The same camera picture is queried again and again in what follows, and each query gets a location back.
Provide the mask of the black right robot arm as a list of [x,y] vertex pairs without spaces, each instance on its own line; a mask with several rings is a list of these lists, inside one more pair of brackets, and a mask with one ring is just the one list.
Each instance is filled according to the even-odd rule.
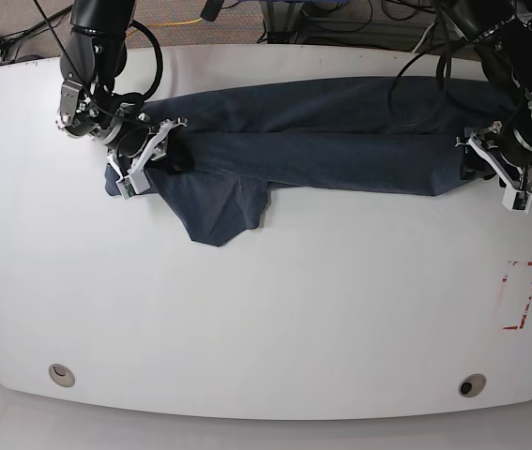
[[[192,159],[171,155],[167,143],[168,134],[186,126],[186,119],[158,121],[144,111],[160,85],[164,63],[155,36],[133,19],[135,9],[134,1],[73,4],[69,41],[61,47],[63,83],[57,124],[71,137],[89,135],[100,141],[108,148],[109,164],[121,177],[141,173],[147,162],[163,158],[170,173],[186,172]],[[156,75],[143,93],[117,94],[114,86],[127,63],[125,40],[130,28],[149,39]]]

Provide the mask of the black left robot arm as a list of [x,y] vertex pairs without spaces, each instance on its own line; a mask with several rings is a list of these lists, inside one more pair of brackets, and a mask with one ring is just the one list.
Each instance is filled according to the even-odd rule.
[[454,26],[460,39],[447,39],[436,68],[443,102],[459,106],[448,92],[452,56],[471,45],[483,72],[515,105],[507,119],[472,128],[462,143],[460,176],[469,181],[497,175],[506,196],[532,198],[532,1],[435,1],[442,28]]

